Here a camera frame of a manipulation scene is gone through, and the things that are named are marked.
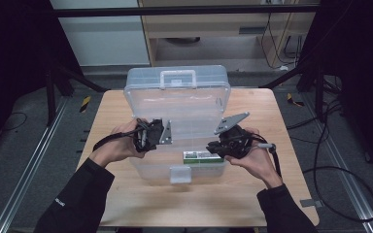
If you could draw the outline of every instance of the black stand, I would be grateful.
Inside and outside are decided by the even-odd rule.
[[[315,111],[320,121],[323,121],[323,69],[318,58],[304,60],[300,62],[294,69],[283,74],[277,80],[261,85],[259,88],[272,89],[277,85],[291,79],[295,75],[302,74],[301,79],[298,82],[297,88],[299,91],[307,91],[314,85],[316,87],[316,98],[315,98]]]
[[[41,66],[45,70],[44,78],[47,87],[48,98],[47,126],[51,125],[56,117],[54,93],[55,86],[58,88],[62,96],[71,96],[74,92],[74,88],[73,86],[71,86],[68,79],[74,79],[97,92],[105,92],[108,90],[107,88],[101,87],[95,83],[90,82],[83,76],[67,69],[62,64],[60,64],[60,62],[52,54],[49,46],[44,42],[44,40],[40,36],[34,23],[31,23],[31,20],[35,19],[35,17],[28,18],[28,16],[32,15],[32,10],[29,10],[17,1],[10,2],[13,3],[8,4],[8,6],[5,8],[6,11],[8,11],[8,14],[15,16],[18,28],[20,30],[23,30],[29,38],[30,43],[33,45],[32,48],[35,50],[36,57],[39,60]]]

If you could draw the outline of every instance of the gray floor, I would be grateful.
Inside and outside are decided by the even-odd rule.
[[[276,79],[285,72],[268,67],[259,44],[251,37],[201,38],[199,43],[188,45],[176,45],[162,40],[159,42],[156,64],[158,66],[224,65],[233,86],[258,86]],[[88,78],[108,88],[123,88],[125,85],[125,75],[112,74],[102,77],[88,76]],[[291,79],[274,90],[286,125],[293,125],[312,117],[308,107],[298,107],[287,101],[287,93],[297,94],[294,88],[296,81],[297,78]],[[33,228],[39,215],[75,171],[102,94],[79,83],[73,82],[73,85],[76,89],[75,93],[67,100],[65,114],[32,183],[18,206],[11,229],[27,231]],[[300,98],[308,102],[313,93],[313,90],[303,93]],[[82,101],[88,95],[91,96],[88,108],[84,114],[79,113]],[[58,94],[57,97],[57,102],[60,103],[61,97]],[[325,95],[327,102],[334,98],[333,95]],[[26,114],[27,119],[23,123],[25,115],[12,115],[5,127],[12,128],[18,125],[20,127],[3,131],[0,137],[0,214],[46,129],[45,90],[39,89],[18,99],[14,112]],[[335,143],[348,168],[362,177],[373,189],[373,163],[365,162],[364,151],[350,124],[341,113],[334,113],[328,118],[330,139]],[[289,135],[292,137],[301,168],[303,170],[311,168],[317,146],[311,141],[316,142],[320,137],[318,124],[312,122],[290,130]],[[332,155],[328,152],[326,144],[323,144],[319,153],[319,165],[332,164]],[[323,198],[342,213],[357,217],[354,202],[351,201],[341,176],[336,172],[328,171],[318,172],[318,174],[318,184]],[[313,197],[318,200],[312,175],[306,174],[305,179]],[[369,194],[363,191],[363,195],[373,209]],[[339,217],[328,207],[318,208],[318,213],[321,220],[318,225],[320,232],[373,232],[365,230],[361,223]]]

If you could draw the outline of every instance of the wooden table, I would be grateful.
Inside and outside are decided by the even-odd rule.
[[[284,182],[299,200],[311,199],[283,118],[269,89],[232,88],[224,115],[250,112],[242,127],[256,127],[268,142],[277,145]],[[90,130],[79,166],[93,145],[116,126],[131,120],[132,112],[122,90],[104,94]],[[102,226],[265,226],[256,194],[265,185],[245,169],[227,164],[218,178],[193,179],[189,184],[171,185],[139,177],[126,159],[108,165],[115,176],[108,193]],[[315,207],[301,208],[315,225]]]

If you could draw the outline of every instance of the metal rail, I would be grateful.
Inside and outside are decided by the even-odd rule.
[[[303,96],[305,97],[306,106],[308,107],[312,116],[314,116],[314,101],[312,100],[312,97],[309,94],[305,94]],[[323,128],[319,121],[317,121],[317,126],[320,132],[322,132]],[[328,136],[328,139],[324,142],[324,144],[326,149],[328,150],[328,155],[332,163],[335,166],[349,170],[347,163],[342,158],[340,151],[337,149],[337,146],[335,145],[330,135]],[[351,202],[353,203],[354,208],[356,209],[356,213],[358,214],[358,216],[361,219],[369,219],[373,217],[373,210],[367,199],[365,198],[365,195],[359,187],[356,179],[346,173],[339,173],[339,176],[345,190],[350,197]],[[373,221],[364,222],[363,226],[368,233],[373,233]]]
[[[210,14],[251,14],[251,13],[310,13],[322,8],[320,4],[286,5],[228,5],[228,6],[182,6],[142,8],[99,8],[99,9],[56,9],[31,11],[36,17],[130,17],[166,15],[210,15]]]
[[[15,214],[17,213],[17,209],[19,208],[19,205],[22,202],[23,197],[25,196],[25,193],[32,182],[32,179],[35,176],[36,171],[38,170],[39,164],[41,163],[48,145],[51,142],[52,136],[63,116],[68,99],[68,97],[61,97],[60,104],[57,108],[58,114],[56,115],[56,118],[54,119],[53,123],[45,130],[41,140],[38,143],[38,146],[36,147],[28,164],[26,165],[26,168],[23,171],[19,182],[17,183],[17,187],[15,188],[3,212],[1,213],[0,233],[5,233],[9,229],[11,222],[14,219]]]

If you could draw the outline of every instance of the black strap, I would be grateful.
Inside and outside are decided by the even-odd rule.
[[[104,144],[108,143],[111,140],[122,138],[122,137],[125,137],[125,136],[126,135],[124,135],[122,133],[116,133],[116,134],[108,135],[107,137],[105,137],[105,138],[101,139],[99,142],[97,142],[93,146],[93,150],[92,151],[96,151],[97,149],[99,149],[100,147],[102,147]]]

